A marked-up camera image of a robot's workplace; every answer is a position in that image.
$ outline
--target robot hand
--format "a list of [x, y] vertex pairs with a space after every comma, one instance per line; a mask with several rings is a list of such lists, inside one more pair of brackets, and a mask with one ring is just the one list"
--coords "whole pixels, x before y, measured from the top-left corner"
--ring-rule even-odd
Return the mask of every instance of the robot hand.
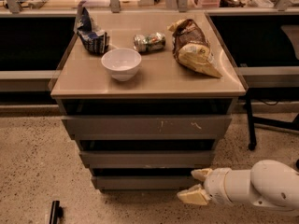
[[259, 161], [250, 170], [199, 169], [192, 176], [200, 183], [178, 193], [184, 203], [248, 203], [299, 216], [299, 173], [281, 162]]

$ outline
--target floor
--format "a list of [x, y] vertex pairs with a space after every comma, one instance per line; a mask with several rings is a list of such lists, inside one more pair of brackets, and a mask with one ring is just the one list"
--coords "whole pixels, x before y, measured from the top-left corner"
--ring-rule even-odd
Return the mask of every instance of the floor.
[[[290, 121], [295, 113], [262, 114]], [[258, 146], [248, 151], [244, 113], [234, 113], [217, 145], [212, 168], [250, 169], [274, 159], [295, 168], [299, 133], [257, 126]], [[60, 200], [65, 224], [97, 223], [299, 223], [249, 205], [181, 203], [175, 191], [101, 193], [90, 181], [75, 142], [68, 137], [55, 106], [34, 111], [0, 109], [0, 223], [46, 223], [53, 200]]]

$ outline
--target gold chip bag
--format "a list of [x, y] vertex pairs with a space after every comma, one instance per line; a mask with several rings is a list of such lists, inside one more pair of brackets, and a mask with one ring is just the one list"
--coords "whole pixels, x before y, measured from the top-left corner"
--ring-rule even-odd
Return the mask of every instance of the gold chip bag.
[[222, 77], [210, 62], [212, 52], [209, 42], [194, 20], [179, 20], [167, 29], [173, 32], [173, 55], [178, 63], [201, 74]]

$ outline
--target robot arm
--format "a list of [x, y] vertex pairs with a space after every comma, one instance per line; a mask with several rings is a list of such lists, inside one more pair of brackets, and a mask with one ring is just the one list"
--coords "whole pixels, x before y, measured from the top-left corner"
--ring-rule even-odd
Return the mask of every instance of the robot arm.
[[247, 203], [288, 216], [299, 216], [299, 173], [281, 162], [259, 161], [251, 170], [194, 170], [192, 176], [200, 184], [178, 193], [185, 203]]

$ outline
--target speckled floor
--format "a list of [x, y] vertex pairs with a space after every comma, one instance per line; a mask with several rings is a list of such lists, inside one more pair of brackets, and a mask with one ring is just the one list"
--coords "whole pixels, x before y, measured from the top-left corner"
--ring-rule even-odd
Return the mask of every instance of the speckled floor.
[[[292, 120], [293, 113], [268, 114]], [[259, 126], [258, 146], [248, 151], [247, 119], [234, 114], [227, 134], [217, 145], [213, 168], [248, 169], [256, 161], [275, 159], [294, 167], [299, 159], [299, 133]], [[78, 156], [59, 116], [51, 112], [1, 113], [0, 223], [45, 223], [51, 201], [58, 199], [65, 224], [97, 223], [299, 223], [251, 206], [192, 206], [175, 191], [101, 193]]]

